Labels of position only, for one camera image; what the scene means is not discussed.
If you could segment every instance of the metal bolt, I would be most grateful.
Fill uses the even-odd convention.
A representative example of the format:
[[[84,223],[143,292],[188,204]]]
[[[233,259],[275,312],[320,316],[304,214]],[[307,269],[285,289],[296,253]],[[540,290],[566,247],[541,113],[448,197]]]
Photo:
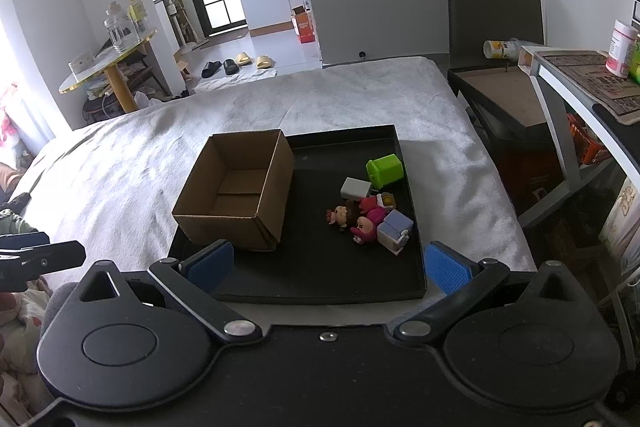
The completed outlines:
[[[325,331],[324,333],[320,333],[320,340],[323,342],[335,342],[336,340],[338,340],[338,333]]]
[[[431,326],[422,321],[407,321],[400,325],[400,333],[406,337],[426,337],[431,333]]]
[[[240,319],[225,324],[225,333],[234,337],[246,337],[255,331],[255,324],[251,321]]]

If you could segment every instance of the white block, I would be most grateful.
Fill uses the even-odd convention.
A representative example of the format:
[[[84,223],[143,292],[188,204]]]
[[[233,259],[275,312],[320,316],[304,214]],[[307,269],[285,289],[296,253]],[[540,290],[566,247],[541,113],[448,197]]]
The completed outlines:
[[[344,181],[344,185],[340,190],[340,195],[345,200],[361,200],[369,196],[369,190],[371,189],[370,182],[364,182],[362,180],[356,180],[354,178],[347,178]]]

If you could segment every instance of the wooden table leg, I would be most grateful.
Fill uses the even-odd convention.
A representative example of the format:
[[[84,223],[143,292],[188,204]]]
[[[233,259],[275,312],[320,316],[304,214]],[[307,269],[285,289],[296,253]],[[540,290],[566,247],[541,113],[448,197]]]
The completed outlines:
[[[138,106],[136,105],[136,101],[133,100],[133,95],[127,86],[127,81],[124,76],[122,76],[122,73],[120,73],[118,66],[116,64],[109,66],[104,70],[104,73],[107,75],[109,83],[111,84],[111,87],[113,87],[113,92],[116,94],[116,98],[118,99],[118,102],[120,102],[124,111],[137,111]]]

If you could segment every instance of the slipper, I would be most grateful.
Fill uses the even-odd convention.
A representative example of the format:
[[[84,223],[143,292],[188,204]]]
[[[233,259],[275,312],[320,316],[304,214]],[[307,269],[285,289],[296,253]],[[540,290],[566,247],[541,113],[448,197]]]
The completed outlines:
[[[209,78],[213,76],[214,74],[216,74],[216,72],[220,69],[221,66],[222,66],[222,63],[220,63],[219,60],[216,60],[215,62],[207,62],[207,65],[204,66],[204,69],[202,70],[202,77]]]
[[[246,66],[247,64],[251,64],[251,57],[245,52],[242,52],[236,57],[236,63],[238,66]]]
[[[267,55],[260,55],[255,59],[255,67],[259,70],[268,70],[273,67],[273,61]]]
[[[231,58],[225,60],[222,65],[225,68],[225,73],[227,76],[229,76],[230,74],[236,74],[238,73],[238,71],[240,71],[238,65]]]

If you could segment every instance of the red box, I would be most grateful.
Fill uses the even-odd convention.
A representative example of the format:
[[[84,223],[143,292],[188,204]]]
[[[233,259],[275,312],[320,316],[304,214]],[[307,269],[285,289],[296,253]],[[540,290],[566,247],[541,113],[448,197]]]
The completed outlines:
[[[293,22],[293,28],[301,44],[316,40],[309,13],[303,6],[298,6],[291,11],[291,22]]]

